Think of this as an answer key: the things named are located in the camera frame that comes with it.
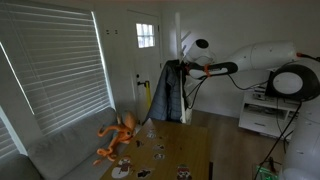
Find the black cable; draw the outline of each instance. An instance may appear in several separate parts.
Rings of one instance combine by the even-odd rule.
[[[193,108],[194,102],[196,101],[196,97],[197,97],[198,91],[199,91],[201,85],[203,84],[203,82],[204,82],[206,79],[207,79],[207,77],[205,77],[205,78],[204,78],[198,85],[196,85],[196,87],[193,88],[193,90],[191,91],[191,93],[192,93],[192,92],[197,88],[196,93],[194,94],[194,97],[193,97],[193,101],[192,101],[191,107],[188,107],[188,109],[192,109],[192,108]]]
[[[278,102],[278,97],[277,97],[277,111],[276,111],[276,119],[277,119],[277,126],[278,126],[278,129],[280,131],[280,134],[282,134],[282,130],[280,128],[280,125],[279,125],[279,117],[278,117],[278,113],[279,113],[279,102]]]
[[[297,53],[297,56],[298,57],[303,57],[303,58],[309,58],[309,59],[312,59],[312,60],[315,60],[317,62],[320,62],[320,58],[319,57],[312,57],[312,56],[309,56],[307,54],[303,54],[303,53]]]
[[[276,164],[278,164],[278,165],[282,165],[281,163],[279,163],[279,162],[277,162],[277,161],[273,161],[274,163],[276,163]]]
[[[253,87],[255,87],[255,86],[262,85],[262,84],[265,84],[265,83],[268,82],[268,81],[265,81],[265,82],[262,82],[262,83],[254,84],[254,85],[249,86],[249,87],[247,87],[247,88],[241,88],[241,87],[239,87],[239,86],[234,82],[234,80],[233,80],[233,78],[230,76],[230,74],[228,74],[228,76],[229,76],[229,78],[231,79],[231,81],[233,82],[233,84],[234,84],[238,89],[240,89],[240,90],[248,90],[248,89],[251,89],[251,88],[253,88]]]
[[[259,168],[258,168],[258,170],[257,170],[257,172],[256,172],[256,175],[254,176],[254,180],[257,179],[258,174],[259,174],[259,171],[261,170],[261,166],[263,165],[263,163],[264,163],[265,161],[267,161],[267,159],[269,158],[270,154],[272,153],[272,151],[274,150],[274,148],[276,147],[276,145],[277,145],[278,142],[280,141],[281,137],[283,136],[283,134],[284,134],[284,133],[287,131],[287,129],[289,128],[289,126],[290,126],[290,124],[292,123],[294,117],[297,115],[297,113],[298,113],[301,105],[302,105],[302,102],[300,101],[300,104],[299,104],[297,110],[294,112],[294,115],[293,115],[292,118],[290,119],[290,121],[289,121],[289,123],[287,124],[286,128],[283,130],[283,132],[282,132],[282,133],[280,134],[280,136],[277,138],[277,141],[274,143],[274,145],[273,145],[272,148],[270,149],[268,155],[265,157],[265,159],[262,161],[262,163],[259,164]]]
[[[186,98],[189,97],[189,96],[193,93],[193,91],[194,91],[198,86],[201,86],[201,84],[203,83],[203,81],[205,81],[206,79],[207,79],[207,77],[205,77],[201,82],[199,82],[199,83],[192,89],[192,91],[186,96]]]
[[[290,131],[285,137],[284,137],[284,142],[283,142],[283,146],[284,146],[284,149],[286,149],[286,144],[289,144],[289,142],[287,141],[287,137],[290,136],[290,134],[293,133],[293,130]]]

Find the stuffed toy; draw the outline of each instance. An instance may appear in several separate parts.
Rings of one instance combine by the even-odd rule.
[[[134,129],[137,123],[137,118],[131,111],[125,112],[125,120],[122,122],[122,118],[117,116],[118,125],[109,126],[105,128],[102,126],[98,131],[98,136],[103,137],[109,131],[116,130],[116,134],[113,137],[111,143],[109,144],[107,149],[99,148],[97,150],[97,154],[102,156],[102,158],[94,161],[93,165],[99,164],[105,158],[108,158],[110,161],[114,161],[117,158],[117,154],[115,153],[115,149],[117,145],[121,143],[129,144],[130,140],[134,136]]]

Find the window blinds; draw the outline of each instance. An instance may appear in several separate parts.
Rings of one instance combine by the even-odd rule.
[[[3,45],[42,132],[111,106],[90,11],[0,3]]]
[[[19,154],[19,151],[0,117],[0,161],[14,154]]]

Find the wooden table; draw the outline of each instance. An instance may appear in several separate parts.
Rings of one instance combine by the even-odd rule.
[[[138,179],[138,172],[141,169],[148,169],[151,173],[146,176],[146,179],[175,180],[178,175],[178,166],[185,164],[193,180],[207,180],[209,179],[209,138],[207,128],[149,119],[101,179],[113,179],[112,170],[118,165],[120,159],[129,155],[132,168],[124,179]],[[164,149],[155,149],[156,145],[163,145]],[[155,159],[155,154],[163,154],[165,157]]]

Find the couch cushion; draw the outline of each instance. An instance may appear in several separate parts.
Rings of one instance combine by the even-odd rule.
[[[40,180],[41,176],[27,156],[18,154],[1,162],[0,179]]]
[[[95,115],[76,122],[28,149],[28,155],[45,179],[60,179],[96,149],[111,140],[111,133],[99,138],[103,124],[116,124],[116,113],[106,108]]]
[[[125,149],[127,145],[120,143],[117,146],[117,153],[119,156],[122,156],[121,152]],[[107,171],[107,169],[111,166],[112,162],[108,159],[105,159],[100,164],[93,166],[92,163],[97,160],[100,156],[96,153],[92,154],[86,160],[81,162],[79,166],[74,168],[70,173],[61,178],[61,180],[98,180],[100,177]]]

